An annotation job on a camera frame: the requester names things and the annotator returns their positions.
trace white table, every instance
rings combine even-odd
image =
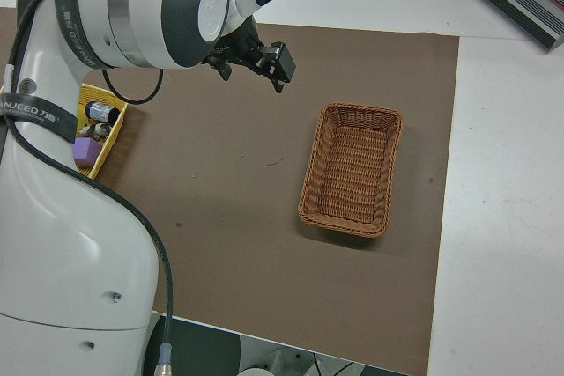
[[[462,36],[428,374],[560,374],[564,48],[481,0],[277,0],[256,17]]]

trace cardboard sheet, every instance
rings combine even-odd
[[[15,15],[0,12],[5,58]],[[128,112],[99,180],[159,230],[173,263],[176,315],[425,375],[458,38],[259,30],[265,43],[286,42],[297,63],[282,94],[243,68],[234,67],[229,83],[204,66],[167,71],[160,95]],[[111,75],[136,98],[157,78],[155,70]],[[105,86],[100,75],[87,82]],[[404,117],[390,228],[377,240],[297,217],[316,120],[334,101]]]

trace small bottle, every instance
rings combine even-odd
[[[110,125],[114,126],[118,116],[120,115],[120,109],[118,109],[117,107],[104,105],[99,101],[91,101],[85,107],[85,114],[90,119],[109,123]]]

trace velcro strap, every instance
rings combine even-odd
[[[83,64],[95,70],[111,68],[94,53],[92,46],[86,38],[84,27],[82,27],[82,19],[80,18],[78,0],[55,0],[55,8],[59,28],[77,58]]]
[[[8,92],[0,94],[0,116],[13,116],[36,123],[70,143],[74,143],[77,134],[77,117],[41,97]]]

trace wicker basket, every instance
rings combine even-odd
[[[78,100],[78,125],[77,125],[77,135],[78,131],[82,129],[87,123],[93,124],[96,123],[95,121],[88,119],[84,113],[85,106],[91,101],[99,101],[108,106],[117,107],[120,109],[120,115],[115,122],[115,125],[112,127],[112,130],[109,133],[108,138],[102,145],[102,151],[98,158],[96,159],[96,163],[93,167],[79,167],[78,170],[83,175],[88,176],[91,179],[96,178],[98,172],[100,171],[106,157],[109,154],[109,151],[114,146],[115,140],[117,138],[117,134],[120,132],[120,129],[123,125],[123,117],[125,115],[125,111],[127,110],[127,103],[119,100],[112,92],[108,90],[104,90],[98,87],[94,87],[93,85],[82,84],[80,89],[80,98]]]
[[[298,213],[311,225],[366,238],[390,221],[403,122],[389,109],[329,104],[317,123]]]

